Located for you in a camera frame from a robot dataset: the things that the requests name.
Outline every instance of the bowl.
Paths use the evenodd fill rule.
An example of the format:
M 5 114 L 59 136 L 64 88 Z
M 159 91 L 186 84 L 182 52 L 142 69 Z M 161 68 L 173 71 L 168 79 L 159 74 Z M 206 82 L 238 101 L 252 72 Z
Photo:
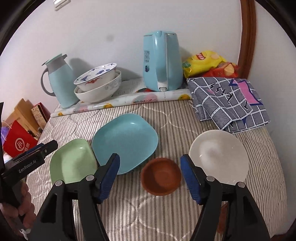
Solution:
M 97 161 L 85 139 L 74 139 L 53 154 L 49 170 L 52 184 L 57 180 L 80 182 L 96 172 Z
M 88 72 L 80 75 L 74 84 L 77 85 L 82 91 L 90 91 L 103 86 L 115 78 L 115 67 L 117 64 L 110 63 L 104 64 Z
M 222 130 L 209 130 L 192 143 L 189 156 L 195 166 L 221 183 L 244 182 L 249 171 L 247 152 L 234 135 Z
M 78 86 L 75 88 L 74 93 L 78 99 L 86 103 L 96 103 L 102 101 L 114 94 L 121 84 L 121 72 L 115 70 L 115 79 L 110 82 L 95 88 L 93 90 L 83 92 Z
M 118 174 L 131 171 L 155 151 L 158 135 L 151 125 L 136 114 L 123 114 L 108 122 L 94 135 L 91 147 L 100 165 L 112 153 L 120 157 Z
M 143 188 L 156 196 L 164 196 L 174 192 L 180 182 L 180 168 L 168 158 L 153 159 L 141 171 Z

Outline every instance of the blue gripper pad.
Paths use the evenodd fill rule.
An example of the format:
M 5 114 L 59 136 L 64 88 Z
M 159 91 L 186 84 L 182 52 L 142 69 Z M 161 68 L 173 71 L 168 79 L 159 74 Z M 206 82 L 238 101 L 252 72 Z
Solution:
M 201 203 L 201 197 L 200 197 L 200 183 L 196 179 L 193 170 L 191 169 L 187 158 L 185 155 L 181 156 L 181 171 L 185 178 L 187 187 L 190 191 L 191 197 L 193 200 L 195 200 L 198 204 Z
M 98 197 L 100 203 L 102 203 L 106 198 L 108 198 L 115 177 L 118 173 L 119 166 L 120 158 L 119 155 L 116 154 L 100 185 L 100 195 Z

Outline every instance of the silver screw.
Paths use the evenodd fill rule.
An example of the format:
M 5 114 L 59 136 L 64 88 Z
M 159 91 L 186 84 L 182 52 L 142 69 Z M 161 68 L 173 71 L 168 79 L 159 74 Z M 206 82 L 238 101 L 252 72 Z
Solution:
M 244 188 L 246 185 L 243 182 L 238 182 L 237 184 L 240 188 Z
M 63 182 L 61 180 L 58 180 L 58 181 L 55 182 L 56 186 L 61 186 L 62 184 L 63 184 Z
M 87 177 L 86 177 L 86 180 L 87 181 L 92 181 L 94 179 L 94 176 L 93 175 L 88 175 Z
M 212 177 L 212 176 L 207 176 L 207 180 L 208 180 L 209 182 L 213 182 L 213 181 L 215 181 L 215 178 Z

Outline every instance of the floral patterned bowl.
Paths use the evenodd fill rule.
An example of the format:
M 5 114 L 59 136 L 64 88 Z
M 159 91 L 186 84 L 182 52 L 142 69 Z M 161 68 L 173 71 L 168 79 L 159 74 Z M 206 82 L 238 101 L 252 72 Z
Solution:
M 111 63 L 91 69 L 88 72 L 80 75 L 74 81 L 74 84 L 84 92 L 98 88 L 115 78 L 116 66 L 116 63 Z
M 111 97 L 121 84 L 121 72 L 115 70 L 115 79 L 90 91 L 82 91 L 78 86 L 74 93 L 78 99 L 86 103 L 96 103 Z

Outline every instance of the folded cloth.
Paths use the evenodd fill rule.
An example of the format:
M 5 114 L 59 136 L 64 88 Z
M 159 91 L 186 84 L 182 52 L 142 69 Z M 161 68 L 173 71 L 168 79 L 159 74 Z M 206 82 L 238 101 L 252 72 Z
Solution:
M 187 79 L 200 121 L 212 119 L 220 130 L 237 133 L 266 125 L 270 119 L 256 90 L 246 79 Z

